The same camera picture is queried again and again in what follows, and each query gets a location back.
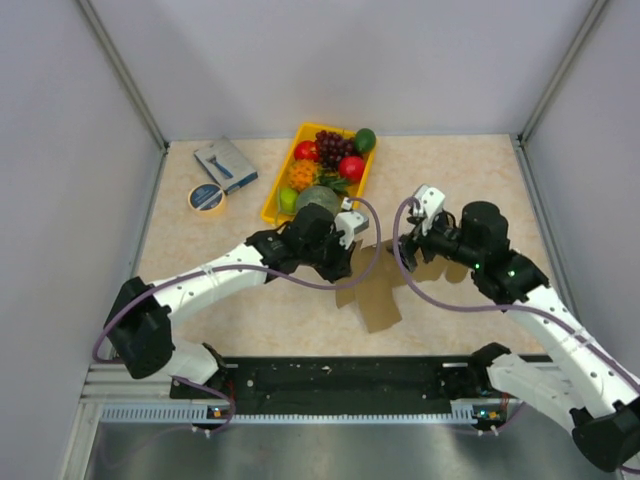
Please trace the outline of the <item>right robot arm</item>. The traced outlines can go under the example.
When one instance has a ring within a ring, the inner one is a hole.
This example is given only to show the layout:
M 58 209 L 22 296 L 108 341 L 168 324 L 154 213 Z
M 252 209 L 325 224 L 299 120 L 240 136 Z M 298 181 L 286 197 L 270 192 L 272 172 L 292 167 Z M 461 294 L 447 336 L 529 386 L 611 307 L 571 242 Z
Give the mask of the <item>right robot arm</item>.
M 460 313 L 501 311 L 531 333 L 563 378 L 531 366 L 494 343 L 476 351 L 466 380 L 476 394 L 495 390 L 515 396 L 565 430 L 580 453 L 604 472 L 639 472 L 639 378 L 614 360 L 580 324 L 548 277 L 513 249 L 509 223 L 487 201 L 467 204 L 459 218 L 444 208 L 445 196 L 426 188 L 401 203 L 412 229 L 395 232 L 392 252 L 404 276 L 425 261 L 450 260 L 468 269 L 481 306 L 452 306 L 420 288 L 428 303 Z

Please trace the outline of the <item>brown cardboard paper box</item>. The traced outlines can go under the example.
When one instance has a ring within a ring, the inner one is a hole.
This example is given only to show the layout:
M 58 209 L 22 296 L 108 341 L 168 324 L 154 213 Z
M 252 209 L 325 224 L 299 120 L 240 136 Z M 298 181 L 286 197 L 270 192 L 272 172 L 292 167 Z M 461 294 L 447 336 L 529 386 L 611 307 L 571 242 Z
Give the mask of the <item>brown cardboard paper box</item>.
M 436 256 L 430 263 L 420 261 L 411 277 L 415 283 L 446 280 L 449 284 L 461 283 L 468 268 L 451 260 Z M 368 333 L 387 330 L 402 320 L 393 296 L 395 288 L 405 286 L 399 266 L 393 256 L 392 241 L 381 244 L 380 256 L 368 276 L 357 285 L 335 292 L 336 307 L 341 309 L 354 303 Z

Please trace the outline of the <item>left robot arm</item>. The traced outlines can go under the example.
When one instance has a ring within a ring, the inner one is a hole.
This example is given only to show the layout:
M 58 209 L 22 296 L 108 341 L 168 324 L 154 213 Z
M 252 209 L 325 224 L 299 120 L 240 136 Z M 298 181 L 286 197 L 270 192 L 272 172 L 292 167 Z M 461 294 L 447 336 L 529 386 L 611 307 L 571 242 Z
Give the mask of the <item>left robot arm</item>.
M 311 203 L 276 229 L 249 236 L 230 252 L 171 279 L 146 283 L 135 277 L 122 287 L 105 325 L 106 336 L 131 378 L 157 373 L 186 379 L 205 396 L 226 387 L 222 357 L 206 344 L 174 336 L 174 328 L 237 292 L 267 284 L 307 266 L 327 282 L 351 275 L 355 237 L 366 215 L 332 214 Z

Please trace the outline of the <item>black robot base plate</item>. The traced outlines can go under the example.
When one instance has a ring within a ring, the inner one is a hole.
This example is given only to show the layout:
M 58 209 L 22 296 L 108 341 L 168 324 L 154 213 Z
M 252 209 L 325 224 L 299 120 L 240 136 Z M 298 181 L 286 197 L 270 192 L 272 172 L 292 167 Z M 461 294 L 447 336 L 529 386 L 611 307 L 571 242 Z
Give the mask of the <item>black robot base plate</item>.
M 228 357 L 213 387 L 240 415 L 441 414 L 459 399 L 499 401 L 464 356 Z

